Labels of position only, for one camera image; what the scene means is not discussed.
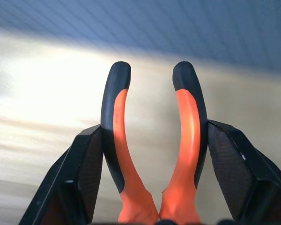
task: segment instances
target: pliers handle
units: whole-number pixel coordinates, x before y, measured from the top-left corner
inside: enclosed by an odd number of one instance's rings
[[[194,199],[207,150],[207,114],[200,83],[189,62],[178,63],[173,84],[181,119],[177,164],[163,191],[160,213],[131,160],[125,135],[125,101],[130,84],[128,63],[112,65],[102,102],[103,151],[123,202],[119,222],[154,224],[158,218],[179,224],[200,222]]]

